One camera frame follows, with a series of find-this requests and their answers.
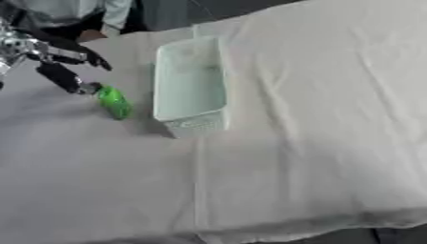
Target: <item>cable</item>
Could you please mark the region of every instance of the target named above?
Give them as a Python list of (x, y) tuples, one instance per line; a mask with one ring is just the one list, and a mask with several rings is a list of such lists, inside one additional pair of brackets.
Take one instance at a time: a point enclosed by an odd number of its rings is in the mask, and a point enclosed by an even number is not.
[(203, 6), (202, 4), (200, 4), (197, 0), (190, 0), (190, 1), (192, 1), (195, 5), (197, 5), (198, 7), (200, 7), (201, 9), (203, 9), (205, 12), (207, 12), (208, 13), (208, 15), (214, 20), (214, 21), (216, 21), (216, 20), (218, 20), (213, 14), (212, 14), (212, 12), (206, 7), (206, 6)]

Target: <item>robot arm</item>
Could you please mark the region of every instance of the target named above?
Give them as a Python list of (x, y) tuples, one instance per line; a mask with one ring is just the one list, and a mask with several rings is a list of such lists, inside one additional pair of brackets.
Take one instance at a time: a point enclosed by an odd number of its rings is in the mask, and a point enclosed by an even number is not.
[(84, 83), (77, 74), (61, 63), (89, 63), (107, 71), (112, 69), (95, 51), (41, 31), (18, 30), (0, 17), (0, 83), (27, 58), (39, 61), (40, 66), (36, 70), (69, 93), (94, 94), (100, 89), (100, 85)]

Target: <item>table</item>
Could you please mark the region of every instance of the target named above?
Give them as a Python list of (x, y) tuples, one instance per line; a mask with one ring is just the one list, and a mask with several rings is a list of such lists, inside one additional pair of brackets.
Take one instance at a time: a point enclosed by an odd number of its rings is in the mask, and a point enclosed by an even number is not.
[[(91, 43), (75, 67), (135, 105), (117, 122), (27, 62), (0, 94), (0, 240), (198, 234), (292, 240), (427, 222), (427, 2), (315, 0)], [(232, 126), (173, 140), (150, 120), (156, 49), (224, 43)]]

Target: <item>white sheet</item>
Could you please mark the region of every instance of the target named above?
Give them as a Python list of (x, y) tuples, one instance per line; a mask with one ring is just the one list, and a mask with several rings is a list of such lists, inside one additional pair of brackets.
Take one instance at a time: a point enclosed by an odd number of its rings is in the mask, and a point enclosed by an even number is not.
[[(117, 122), (26, 63), (0, 93), (0, 242), (174, 234), (237, 243), (427, 222), (427, 2), (316, 0), (92, 46), (137, 107)], [(220, 36), (232, 127), (147, 119), (162, 44)]]

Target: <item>gray floor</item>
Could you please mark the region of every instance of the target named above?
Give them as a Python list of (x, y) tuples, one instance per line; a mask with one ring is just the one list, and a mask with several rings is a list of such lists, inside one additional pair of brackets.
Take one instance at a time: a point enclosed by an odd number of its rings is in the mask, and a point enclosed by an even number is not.
[(142, 0), (152, 31), (187, 27), (301, 0)]

